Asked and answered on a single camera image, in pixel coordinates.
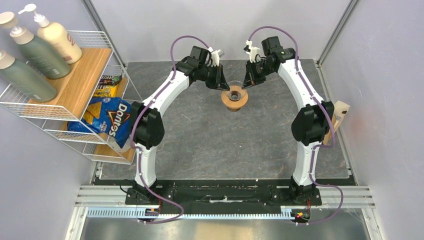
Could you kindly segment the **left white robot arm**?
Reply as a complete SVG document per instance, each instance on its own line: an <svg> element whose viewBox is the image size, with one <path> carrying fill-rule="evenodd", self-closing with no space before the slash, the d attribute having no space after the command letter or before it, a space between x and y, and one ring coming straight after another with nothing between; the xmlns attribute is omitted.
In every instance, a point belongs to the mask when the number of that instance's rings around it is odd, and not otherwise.
<svg viewBox="0 0 424 240"><path fill-rule="evenodd" d="M135 148L136 177L132 189L144 204L152 204L157 191L151 187L157 180L155 164L157 146L165 135L162 117L171 103L196 81L219 91L230 89L226 82L220 58L223 50L193 46L190 54L173 66L165 82L143 102L130 106L130 137Z"/></svg>

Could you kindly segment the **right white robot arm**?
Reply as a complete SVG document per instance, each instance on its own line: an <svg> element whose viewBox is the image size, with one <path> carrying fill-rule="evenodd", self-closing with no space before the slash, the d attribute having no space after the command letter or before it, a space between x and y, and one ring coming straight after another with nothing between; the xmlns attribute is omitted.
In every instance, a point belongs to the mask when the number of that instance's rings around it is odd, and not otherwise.
<svg viewBox="0 0 424 240"><path fill-rule="evenodd" d="M330 116L335 110L334 104L316 92L301 68L296 50L283 48L277 36L263 40L261 48L253 46L249 39L245 43L244 51L249 59L242 87L257 86L264 83L268 75L277 73L295 100L298 113L291 132L297 142L297 157L285 200L296 205L306 204L318 194L316 161L325 135L333 129Z"/></svg>

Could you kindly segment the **clear glass dripper cone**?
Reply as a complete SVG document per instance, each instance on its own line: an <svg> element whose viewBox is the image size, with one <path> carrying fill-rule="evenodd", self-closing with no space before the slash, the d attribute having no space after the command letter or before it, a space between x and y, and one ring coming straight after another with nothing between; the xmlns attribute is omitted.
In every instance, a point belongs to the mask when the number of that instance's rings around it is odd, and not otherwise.
<svg viewBox="0 0 424 240"><path fill-rule="evenodd" d="M227 83L230 87L229 91L223 91L221 94L222 100L229 100L231 102L238 102L248 96L247 90L242 89L243 82L232 80Z"/></svg>

